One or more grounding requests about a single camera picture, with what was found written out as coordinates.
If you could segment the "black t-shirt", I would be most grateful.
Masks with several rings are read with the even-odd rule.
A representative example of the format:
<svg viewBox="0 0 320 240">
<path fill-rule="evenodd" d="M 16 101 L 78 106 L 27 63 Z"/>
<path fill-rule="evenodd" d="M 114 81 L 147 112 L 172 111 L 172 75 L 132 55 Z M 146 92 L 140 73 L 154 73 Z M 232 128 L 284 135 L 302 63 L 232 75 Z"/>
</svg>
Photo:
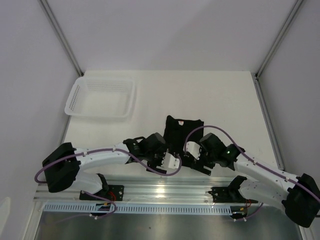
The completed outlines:
<svg viewBox="0 0 320 240">
<path fill-rule="evenodd" d="M 186 119 L 176 119 L 171 115 L 166 117 L 165 129 L 163 138 L 165 142 L 170 146 L 170 150 L 175 154 L 179 154 L 182 165 L 184 167 L 189 167 L 191 169 L 201 171 L 204 166 L 192 155 L 185 155 L 184 144 L 188 134 L 198 128 L 202 127 L 204 122 L 200 119 L 198 120 L 186 120 Z"/>
</svg>

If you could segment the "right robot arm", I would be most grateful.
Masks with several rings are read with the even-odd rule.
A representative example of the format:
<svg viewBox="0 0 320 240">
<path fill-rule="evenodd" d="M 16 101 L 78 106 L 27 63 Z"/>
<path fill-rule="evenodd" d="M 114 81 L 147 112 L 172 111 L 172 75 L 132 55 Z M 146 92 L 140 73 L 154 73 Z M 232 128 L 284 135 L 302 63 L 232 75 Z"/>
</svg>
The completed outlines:
<svg viewBox="0 0 320 240">
<path fill-rule="evenodd" d="M 185 141 L 184 150 L 196 160 L 229 168 L 239 175 L 228 196 L 234 202 L 255 200 L 283 211 L 295 224 L 309 228 L 320 211 L 320 189 L 313 177 L 273 167 L 254 157 L 232 141 L 225 145 L 215 134 L 199 141 Z"/>
</svg>

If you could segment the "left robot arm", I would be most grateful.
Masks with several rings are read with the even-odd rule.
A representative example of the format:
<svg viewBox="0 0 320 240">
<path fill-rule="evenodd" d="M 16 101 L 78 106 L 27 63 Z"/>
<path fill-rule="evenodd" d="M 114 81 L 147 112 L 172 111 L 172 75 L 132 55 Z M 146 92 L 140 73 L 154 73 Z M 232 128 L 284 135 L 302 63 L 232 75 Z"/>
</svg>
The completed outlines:
<svg viewBox="0 0 320 240">
<path fill-rule="evenodd" d="M 169 146 L 158 133 L 148 137 L 128 138 L 112 147 L 101 149 L 76 148 L 65 142 L 56 148 L 42 162 L 45 181 L 50 193 L 59 193 L 68 188 L 76 188 L 91 193 L 97 200 L 108 196 L 109 188 L 103 184 L 99 174 L 91 175 L 85 170 L 105 165 L 125 165 L 146 160 L 147 166 L 165 174 L 157 166 L 162 161 Z"/>
</svg>

